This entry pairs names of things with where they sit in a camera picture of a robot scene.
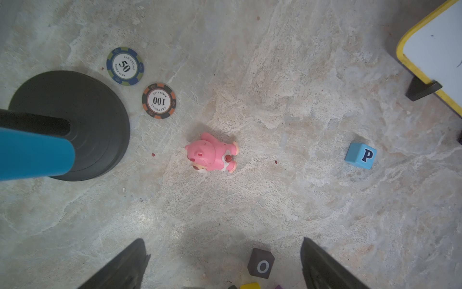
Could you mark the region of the yellow E block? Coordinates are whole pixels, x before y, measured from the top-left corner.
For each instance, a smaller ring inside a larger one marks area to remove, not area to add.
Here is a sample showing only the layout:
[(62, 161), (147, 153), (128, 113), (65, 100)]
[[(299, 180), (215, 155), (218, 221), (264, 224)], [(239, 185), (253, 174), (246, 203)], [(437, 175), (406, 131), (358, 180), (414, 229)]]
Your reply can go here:
[(258, 282), (253, 282), (253, 283), (244, 284), (240, 286), (240, 289), (261, 289), (261, 286), (259, 285)]

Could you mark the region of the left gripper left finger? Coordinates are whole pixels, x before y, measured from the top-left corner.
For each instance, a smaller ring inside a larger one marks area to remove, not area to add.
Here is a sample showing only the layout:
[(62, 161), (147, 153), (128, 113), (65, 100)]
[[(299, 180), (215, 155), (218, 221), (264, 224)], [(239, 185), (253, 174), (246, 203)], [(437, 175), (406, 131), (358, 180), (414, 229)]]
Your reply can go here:
[(144, 240), (138, 238), (79, 289), (140, 289), (149, 259)]

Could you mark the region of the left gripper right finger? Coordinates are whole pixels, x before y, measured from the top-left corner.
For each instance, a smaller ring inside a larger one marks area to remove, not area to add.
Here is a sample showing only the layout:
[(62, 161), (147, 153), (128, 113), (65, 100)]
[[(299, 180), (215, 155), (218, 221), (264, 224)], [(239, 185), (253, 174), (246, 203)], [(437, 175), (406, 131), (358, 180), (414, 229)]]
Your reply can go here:
[(369, 289), (310, 238), (304, 238), (300, 257), (308, 289)]

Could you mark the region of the light blue P block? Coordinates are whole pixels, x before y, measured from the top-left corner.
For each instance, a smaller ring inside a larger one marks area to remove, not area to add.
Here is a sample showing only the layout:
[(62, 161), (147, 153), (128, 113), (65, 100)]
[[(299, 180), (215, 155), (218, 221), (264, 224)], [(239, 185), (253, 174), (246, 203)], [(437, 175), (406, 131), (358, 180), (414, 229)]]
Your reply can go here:
[(377, 150), (364, 143), (351, 143), (345, 161), (353, 166), (370, 170), (374, 164)]

